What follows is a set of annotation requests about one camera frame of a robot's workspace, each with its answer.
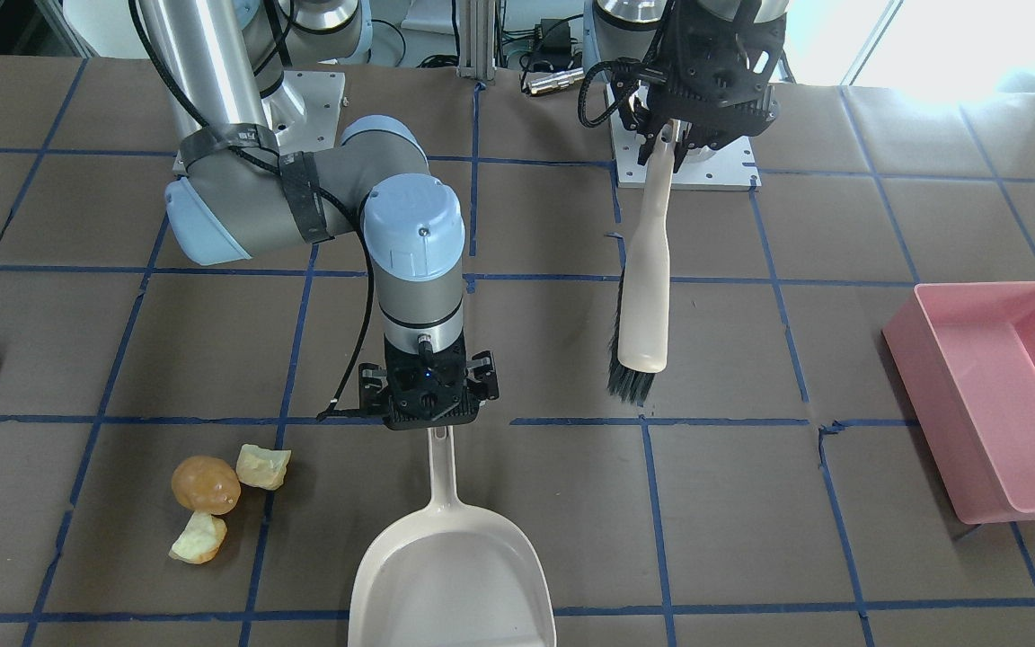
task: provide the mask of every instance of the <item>brush bristles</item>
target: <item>brush bristles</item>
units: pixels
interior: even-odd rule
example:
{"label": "brush bristles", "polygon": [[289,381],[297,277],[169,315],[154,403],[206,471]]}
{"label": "brush bristles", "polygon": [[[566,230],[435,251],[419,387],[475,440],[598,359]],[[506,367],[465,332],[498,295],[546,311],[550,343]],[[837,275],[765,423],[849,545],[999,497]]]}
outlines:
{"label": "brush bristles", "polygon": [[653,377],[656,373],[633,372],[632,369],[617,360],[617,340],[621,329],[621,287],[625,274],[622,271],[621,282],[617,283],[617,310],[613,316],[613,337],[610,339],[610,394],[620,398],[621,402],[632,402],[637,406],[645,406],[645,399],[650,395]]}

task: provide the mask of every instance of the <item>dustpan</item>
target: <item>dustpan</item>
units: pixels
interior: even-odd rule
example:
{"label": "dustpan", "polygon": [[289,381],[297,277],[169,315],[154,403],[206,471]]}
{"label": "dustpan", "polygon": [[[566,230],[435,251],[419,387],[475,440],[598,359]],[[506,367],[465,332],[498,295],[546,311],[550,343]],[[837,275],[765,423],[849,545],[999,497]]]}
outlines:
{"label": "dustpan", "polygon": [[555,647],[533,545],[512,521],[457,500],[453,430],[427,435],[431,503],[365,550],[350,647]]}

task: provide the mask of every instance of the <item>brown round object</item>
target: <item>brown round object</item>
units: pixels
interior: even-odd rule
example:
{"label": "brown round object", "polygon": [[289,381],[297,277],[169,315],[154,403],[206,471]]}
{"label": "brown round object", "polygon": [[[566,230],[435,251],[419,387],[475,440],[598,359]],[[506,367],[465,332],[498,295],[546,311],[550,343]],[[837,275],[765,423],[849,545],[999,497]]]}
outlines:
{"label": "brown round object", "polygon": [[234,510],[242,484],[225,460],[213,455],[190,455],[170,476],[170,489],[178,503],[196,512],[226,514]]}

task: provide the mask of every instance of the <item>pink bin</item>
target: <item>pink bin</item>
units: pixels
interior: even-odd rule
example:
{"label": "pink bin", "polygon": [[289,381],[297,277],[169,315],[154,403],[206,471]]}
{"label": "pink bin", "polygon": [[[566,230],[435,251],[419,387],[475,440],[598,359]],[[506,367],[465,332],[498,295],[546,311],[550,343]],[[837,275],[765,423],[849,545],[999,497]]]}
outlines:
{"label": "pink bin", "polygon": [[1035,520],[1035,283],[921,284],[884,336],[956,516]]}

